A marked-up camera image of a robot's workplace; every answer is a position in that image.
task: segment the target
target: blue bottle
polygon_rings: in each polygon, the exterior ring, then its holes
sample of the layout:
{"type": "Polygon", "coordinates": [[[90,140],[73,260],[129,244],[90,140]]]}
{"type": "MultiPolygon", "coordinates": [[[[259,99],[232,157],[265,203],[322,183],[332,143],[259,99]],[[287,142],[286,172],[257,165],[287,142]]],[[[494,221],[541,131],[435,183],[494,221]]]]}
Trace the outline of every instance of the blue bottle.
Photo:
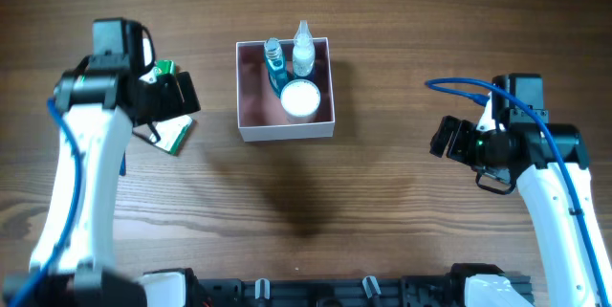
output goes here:
{"type": "Polygon", "coordinates": [[[264,44],[264,58],[266,59],[270,85],[276,96],[280,98],[280,92],[289,83],[289,76],[287,75],[287,61],[278,39],[270,38],[266,40],[264,44]]]}

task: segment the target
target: tabletop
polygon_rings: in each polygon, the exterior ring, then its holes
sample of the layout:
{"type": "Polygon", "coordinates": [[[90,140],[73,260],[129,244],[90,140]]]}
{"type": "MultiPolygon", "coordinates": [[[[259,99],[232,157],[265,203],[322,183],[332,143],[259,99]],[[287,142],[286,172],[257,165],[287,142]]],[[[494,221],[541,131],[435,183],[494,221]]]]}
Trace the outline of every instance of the tabletop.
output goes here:
{"type": "Polygon", "coordinates": [[[552,122],[576,125],[612,249],[612,0],[2,0],[0,274],[25,271],[55,179],[58,131],[45,100],[91,53],[92,21],[124,16],[159,58],[190,71],[202,106],[177,157],[134,138],[114,219],[118,269],[190,267],[200,278],[444,274],[484,262],[546,283],[518,193],[474,184],[428,153],[443,116],[482,109],[434,77],[540,73],[552,122]],[[244,143],[235,43],[328,37],[332,139],[244,143]]]}

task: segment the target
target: bottle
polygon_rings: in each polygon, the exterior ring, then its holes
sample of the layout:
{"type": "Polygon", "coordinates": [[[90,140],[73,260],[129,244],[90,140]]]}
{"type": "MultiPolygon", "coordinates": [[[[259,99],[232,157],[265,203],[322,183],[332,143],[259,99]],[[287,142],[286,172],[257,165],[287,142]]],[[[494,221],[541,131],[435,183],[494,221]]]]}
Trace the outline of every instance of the bottle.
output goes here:
{"type": "Polygon", "coordinates": [[[299,22],[294,37],[294,77],[315,80],[315,45],[306,20],[299,22]]]}
{"type": "Polygon", "coordinates": [[[278,39],[270,38],[266,40],[264,44],[264,58],[266,59],[270,85],[272,85],[276,96],[280,98],[280,92],[289,83],[289,77],[287,76],[287,61],[278,39]]]}

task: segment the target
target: box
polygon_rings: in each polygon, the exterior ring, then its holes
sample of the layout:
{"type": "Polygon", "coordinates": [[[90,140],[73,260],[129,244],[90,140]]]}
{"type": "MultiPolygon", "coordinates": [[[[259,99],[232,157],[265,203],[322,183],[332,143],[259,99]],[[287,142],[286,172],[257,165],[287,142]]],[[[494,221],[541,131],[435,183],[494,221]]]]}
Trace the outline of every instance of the box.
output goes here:
{"type": "MultiPolygon", "coordinates": [[[[336,115],[332,70],[327,38],[313,39],[315,44],[315,84],[321,93],[317,117],[312,123],[289,124],[280,99],[268,81],[264,61],[264,41],[236,43],[236,85],[238,130],[245,142],[310,139],[334,136],[336,115]]],[[[287,59],[287,71],[293,72],[294,41],[280,41],[287,59]]]]}

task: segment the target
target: wooden table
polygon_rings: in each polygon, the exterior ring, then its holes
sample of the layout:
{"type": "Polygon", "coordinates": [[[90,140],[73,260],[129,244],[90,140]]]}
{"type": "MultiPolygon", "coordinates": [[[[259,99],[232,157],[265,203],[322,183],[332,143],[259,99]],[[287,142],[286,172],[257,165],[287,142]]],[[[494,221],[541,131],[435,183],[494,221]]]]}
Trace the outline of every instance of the wooden table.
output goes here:
{"type": "Polygon", "coordinates": [[[612,249],[612,0],[2,0],[0,274],[27,269],[45,222],[60,74],[91,53],[99,17],[138,19],[158,56],[191,72],[202,112],[179,157],[133,139],[115,212],[118,267],[191,267],[201,278],[443,274],[487,262],[546,284],[517,193],[477,188],[428,154],[440,119],[477,121],[433,77],[544,76],[554,122],[579,127],[612,249]],[[332,53],[333,139],[243,143],[235,42],[292,38],[307,19],[332,53]]]}

